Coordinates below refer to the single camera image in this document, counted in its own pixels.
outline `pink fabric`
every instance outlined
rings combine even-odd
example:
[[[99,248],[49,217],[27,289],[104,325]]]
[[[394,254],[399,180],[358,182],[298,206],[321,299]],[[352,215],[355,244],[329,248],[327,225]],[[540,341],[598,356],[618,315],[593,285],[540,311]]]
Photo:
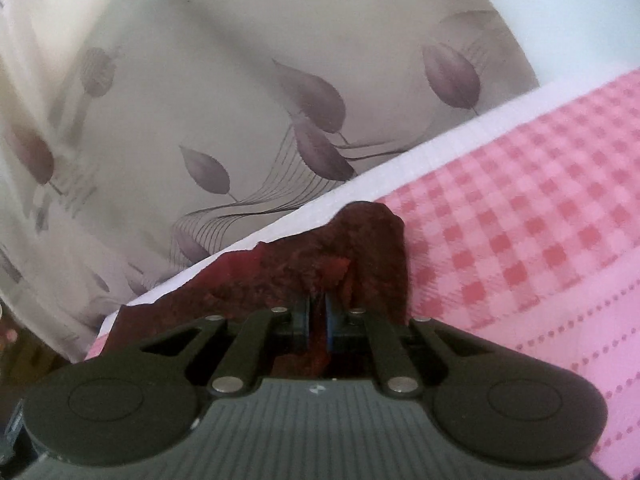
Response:
[[[640,473],[638,171],[640,71],[382,198],[406,224],[411,311],[596,384],[593,460],[621,480]]]

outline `dark red cloth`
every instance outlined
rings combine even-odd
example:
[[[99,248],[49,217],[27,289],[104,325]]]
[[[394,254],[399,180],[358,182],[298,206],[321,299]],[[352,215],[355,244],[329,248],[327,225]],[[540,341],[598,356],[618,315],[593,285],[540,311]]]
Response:
[[[251,251],[222,254],[155,303],[121,309],[104,351],[209,314],[244,319],[260,308],[330,290],[346,309],[361,306],[404,323],[408,274],[403,234],[404,223],[385,205],[350,203],[323,227],[261,242]],[[318,355],[320,345],[313,338],[310,346],[316,348],[312,369],[318,371],[326,356]]]

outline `round joint cover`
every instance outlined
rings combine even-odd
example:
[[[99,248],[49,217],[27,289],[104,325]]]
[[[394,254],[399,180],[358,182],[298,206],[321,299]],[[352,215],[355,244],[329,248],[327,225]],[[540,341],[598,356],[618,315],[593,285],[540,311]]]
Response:
[[[198,400],[179,367],[126,351],[62,368],[27,396],[24,422],[49,454],[81,465],[153,456],[190,431]]]
[[[460,446],[502,463],[549,466],[578,460],[607,420],[594,386],[526,358],[468,357],[437,387],[433,415]]]

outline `checkered pattern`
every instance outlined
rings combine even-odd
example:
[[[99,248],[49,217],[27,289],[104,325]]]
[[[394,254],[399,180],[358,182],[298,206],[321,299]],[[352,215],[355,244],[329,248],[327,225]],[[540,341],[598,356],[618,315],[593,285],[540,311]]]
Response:
[[[640,72],[384,197],[406,224],[412,311],[477,330],[640,241]]]

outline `beige fabric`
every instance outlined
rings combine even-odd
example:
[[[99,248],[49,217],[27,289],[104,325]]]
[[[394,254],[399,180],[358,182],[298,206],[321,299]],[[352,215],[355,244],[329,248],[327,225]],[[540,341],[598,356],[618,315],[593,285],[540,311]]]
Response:
[[[536,85],[487,0],[103,0],[71,57],[35,1],[0,9],[0,292],[72,360],[121,303]]]

